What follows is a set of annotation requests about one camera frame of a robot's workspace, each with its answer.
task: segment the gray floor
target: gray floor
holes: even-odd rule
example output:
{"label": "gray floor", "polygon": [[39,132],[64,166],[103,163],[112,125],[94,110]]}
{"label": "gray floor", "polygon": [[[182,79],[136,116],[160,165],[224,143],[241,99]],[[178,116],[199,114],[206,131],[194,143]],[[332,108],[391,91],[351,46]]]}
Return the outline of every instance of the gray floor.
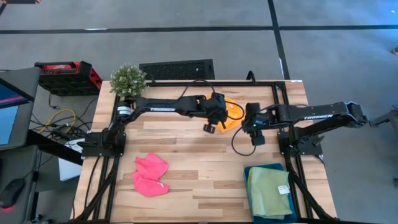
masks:
{"label": "gray floor", "polygon": [[[398,24],[396,0],[274,0],[280,26]],[[8,5],[0,29],[92,29],[173,26],[270,26],[267,1],[44,0]],[[353,100],[370,118],[398,104],[398,30],[281,31],[291,79],[303,80],[310,104]],[[109,79],[125,62],[135,64],[212,58],[217,79],[281,79],[272,31],[140,34],[0,35],[0,68],[34,62],[86,60]],[[40,89],[34,113],[45,122],[54,110]],[[92,98],[53,97],[53,104],[82,113]],[[84,117],[92,119],[94,105]],[[397,139],[379,128],[334,130],[322,143],[338,216],[343,220],[396,223]],[[66,220],[73,187],[43,196],[40,209]],[[65,196],[67,203],[55,203]]]}

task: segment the green plant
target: green plant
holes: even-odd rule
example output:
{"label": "green plant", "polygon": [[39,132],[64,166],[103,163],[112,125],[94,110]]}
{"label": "green plant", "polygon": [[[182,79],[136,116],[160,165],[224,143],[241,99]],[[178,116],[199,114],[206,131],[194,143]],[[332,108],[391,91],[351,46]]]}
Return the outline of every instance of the green plant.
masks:
{"label": "green plant", "polygon": [[145,89],[145,76],[135,65],[124,64],[111,74],[111,92],[118,96],[139,96]]}

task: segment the wooden table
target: wooden table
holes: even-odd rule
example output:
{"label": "wooden table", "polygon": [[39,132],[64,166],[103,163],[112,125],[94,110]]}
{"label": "wooden table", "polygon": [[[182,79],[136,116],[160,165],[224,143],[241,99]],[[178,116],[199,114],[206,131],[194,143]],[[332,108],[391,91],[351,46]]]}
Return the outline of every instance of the wooden table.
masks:
{"label": "wooden table", "polygon": [[[286,81],[289,103],[307,104],[302,82]],[[244,105],[260,102],[261,108],[274,104],[271,87],[221,86],[216,91]],[[143,96],[148,98],[177,98],[184,87],[150,87]],[[93,121],[93,131],[107,127],[113,110],[115,95],[109,93],[109,82],[103,82]],[[209,87],[190,87],[185,95],[207,95]],[[175,113],[145,113],[126,127],[127,144],[120,160],[111,222],[250,222],[249,205],[243,182],[245,166],[284,164],[279,153],[277,130],[263,131],[266,144],[258,146],[254,155],[239,156],[231,148],[234,130],[227,133],[204,132],[204,119],[188,118]],[[312,122],[301,122],[306,126]],[[239,133],[236,148],[252,151],[250,138]],[[161,182],[170,185],[170,192],[146,198],[134,190],[132,173],[136,170],[136,157],[156,153],[169,163]],[[91,170],[96,158],[86,159],[75,199],[76,215],[83,210]],[[323,164],[314,156],[302,156],[303,169],[309,191],[330,215],[335,208]],[[91,183],[89,201],[94,196],[100,178],[102,159],[99,160]],[[99,217],[104,217],[105,193]],[[305,207],[298,194],[302,216]]]}

